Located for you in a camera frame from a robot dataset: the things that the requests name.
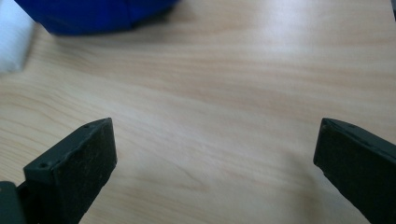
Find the white block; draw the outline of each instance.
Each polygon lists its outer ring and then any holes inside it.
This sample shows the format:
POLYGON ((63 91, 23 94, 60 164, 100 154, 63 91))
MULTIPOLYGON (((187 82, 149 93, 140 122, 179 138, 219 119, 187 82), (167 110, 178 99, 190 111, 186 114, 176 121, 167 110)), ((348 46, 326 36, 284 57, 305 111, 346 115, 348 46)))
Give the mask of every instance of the white block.
POLYGON ((13 0, 0 0, 0 73, 22 70, 34 21, 13 0))

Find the black plastic part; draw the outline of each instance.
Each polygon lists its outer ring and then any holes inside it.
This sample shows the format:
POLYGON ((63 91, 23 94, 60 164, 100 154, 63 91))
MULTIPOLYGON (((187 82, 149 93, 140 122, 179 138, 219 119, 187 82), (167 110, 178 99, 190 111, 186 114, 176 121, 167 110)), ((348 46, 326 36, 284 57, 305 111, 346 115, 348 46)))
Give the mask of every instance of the black plastic part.
POLYGON ((116 167, 111 119, 86 124, 23 169, 43 208, 40 224, 77 224, 116 167))
POLYGON ((392 143, 355 125, 323 119, 314 164, 371 223, 396 223, 392 143))
POLYGON ((17 187, 22 210, 27 224, 37 224, 43 218, 43 208, 37 193, 32 193, 23 182, 17 187))
POLYGON ((26 224, 17 188, 11 182, 0 182, 0 223, 26 224))

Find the blue cloth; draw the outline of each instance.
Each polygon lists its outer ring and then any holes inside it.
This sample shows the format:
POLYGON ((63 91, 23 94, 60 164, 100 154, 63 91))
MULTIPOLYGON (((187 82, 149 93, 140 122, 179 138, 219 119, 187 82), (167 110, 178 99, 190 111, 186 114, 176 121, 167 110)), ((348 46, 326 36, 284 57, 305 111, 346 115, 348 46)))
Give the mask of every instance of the blue cloth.
POLYGON ((88 35, 132 28, 177 0, 15 0, 55 35, 88 35))

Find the wooden table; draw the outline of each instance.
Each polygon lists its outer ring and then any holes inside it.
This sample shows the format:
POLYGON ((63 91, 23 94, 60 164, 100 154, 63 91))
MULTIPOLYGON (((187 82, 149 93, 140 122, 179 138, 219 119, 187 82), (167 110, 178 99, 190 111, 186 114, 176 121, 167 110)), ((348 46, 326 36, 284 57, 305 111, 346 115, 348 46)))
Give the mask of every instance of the wooden table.
POLYGON ((112 35, 37 26, 0 76, 0 179, 113 118, 119 163, 91 223, 368 223, 313 162, 323 117, 396 143, 389 0, 183 0, 112 35))

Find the table surface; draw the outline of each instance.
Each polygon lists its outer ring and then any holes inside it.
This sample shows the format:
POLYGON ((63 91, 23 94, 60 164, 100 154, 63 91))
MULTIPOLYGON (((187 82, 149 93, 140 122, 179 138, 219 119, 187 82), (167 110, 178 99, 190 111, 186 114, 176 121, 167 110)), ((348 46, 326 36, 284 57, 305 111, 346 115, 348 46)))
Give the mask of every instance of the table surface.
POLYGON ((389 0, 183 0, 130 32, 37 25, 0 76, 0 179, 111 117, 119 163, 80 223, 368 223, 312 160, 322 118, 396 143, 389 0))

